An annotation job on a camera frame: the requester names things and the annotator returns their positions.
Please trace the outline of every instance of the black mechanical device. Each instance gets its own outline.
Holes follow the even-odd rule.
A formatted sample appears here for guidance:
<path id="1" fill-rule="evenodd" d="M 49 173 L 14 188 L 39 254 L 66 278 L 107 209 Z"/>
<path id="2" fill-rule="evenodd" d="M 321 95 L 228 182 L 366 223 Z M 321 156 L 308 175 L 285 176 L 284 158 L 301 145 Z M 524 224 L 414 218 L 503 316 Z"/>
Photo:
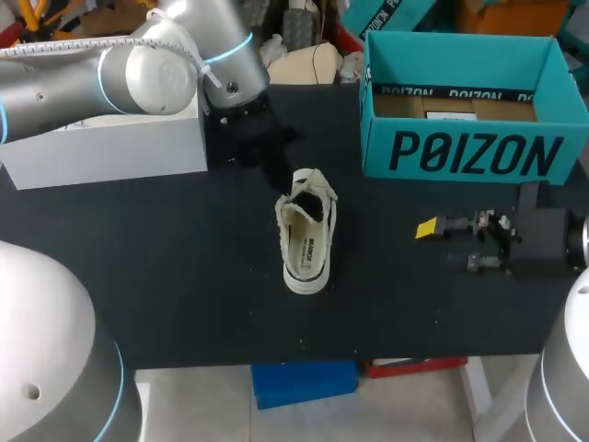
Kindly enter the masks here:
<path id="1" fill-rule="evenodd" d="M 589 216 L 580 218 L 567 208 L 555 207 L 546 182 L 522 184 L 510 217 L 497 210 L 479 211 L 472 218 L 437 216 L 419 225 L 416 238 L 451 238 L 464 233 L 480 242 L 490 238 L 498 252 L 492 256 L 479 252 L 450 255 L 448 265 L 456 270 L 560 277 L 589 266 Z"/>

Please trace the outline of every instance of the black table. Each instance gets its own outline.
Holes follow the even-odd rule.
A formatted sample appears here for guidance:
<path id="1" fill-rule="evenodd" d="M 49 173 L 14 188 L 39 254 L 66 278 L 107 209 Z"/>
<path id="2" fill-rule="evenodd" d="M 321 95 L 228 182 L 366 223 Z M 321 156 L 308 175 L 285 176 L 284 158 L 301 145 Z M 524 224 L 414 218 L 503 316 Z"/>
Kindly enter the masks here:
<path id="1" fill-rule="evenodd" d="M 515 186 L 366 179 L 356 87 L 271 98 L 305 134 L 294 165 L 320 168 L 340 196 L 324 293 L 284 285 L 277 195 L 256 170 L 23 192 L 3 170 L 0 239 L 71 269 L 132 368 L 540 351 L 574 278 L 454 273 L 446 254 L 474 239 L 413 239 L 434 215 L 508 210 Z M 587 189 L 559 188 L 557 203 L 587 213 Z"/>

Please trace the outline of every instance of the blue plastic crate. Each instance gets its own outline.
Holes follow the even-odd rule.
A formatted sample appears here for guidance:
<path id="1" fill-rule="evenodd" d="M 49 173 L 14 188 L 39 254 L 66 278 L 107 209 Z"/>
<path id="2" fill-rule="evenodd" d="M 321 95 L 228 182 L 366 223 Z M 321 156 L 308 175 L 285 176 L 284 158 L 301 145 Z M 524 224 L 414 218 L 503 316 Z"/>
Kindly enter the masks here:
<path id="1" fill-rule="evenodd" d="M 354 362 L 256 364 L 251 378 L 258 408 L 264 410 L 353 393 L 358 369 Z"/>

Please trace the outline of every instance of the white shoe box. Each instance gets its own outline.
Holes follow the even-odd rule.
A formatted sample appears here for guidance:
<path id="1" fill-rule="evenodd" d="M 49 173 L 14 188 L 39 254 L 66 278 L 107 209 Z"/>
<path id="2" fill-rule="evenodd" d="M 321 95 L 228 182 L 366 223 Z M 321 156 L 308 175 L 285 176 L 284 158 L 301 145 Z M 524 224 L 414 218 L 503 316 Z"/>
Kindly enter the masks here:
<path id="1" fill-rule="evenodd" d="M 176 115 L 108 115 L 0 145 L 19 190 L 207 170 L 197 99 Z"/>

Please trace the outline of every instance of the red crate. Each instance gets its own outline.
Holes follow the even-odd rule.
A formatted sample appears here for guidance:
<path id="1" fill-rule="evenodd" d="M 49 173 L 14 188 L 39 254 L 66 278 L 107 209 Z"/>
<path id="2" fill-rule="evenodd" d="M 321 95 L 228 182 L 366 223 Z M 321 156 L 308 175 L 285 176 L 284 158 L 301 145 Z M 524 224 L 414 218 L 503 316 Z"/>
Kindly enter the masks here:
<path id="1" fill-rule="evenodd" d="M 427 371 L 446 370 L 457 366 L 465 366 L 467 357 L 436 357 L 417 363 L 399 363 L 386 366 L 373 366 L 371 362 L 364 363 L 366 375 L 369 378 L 389 378 L 391 376 L 412 375 Z"/>

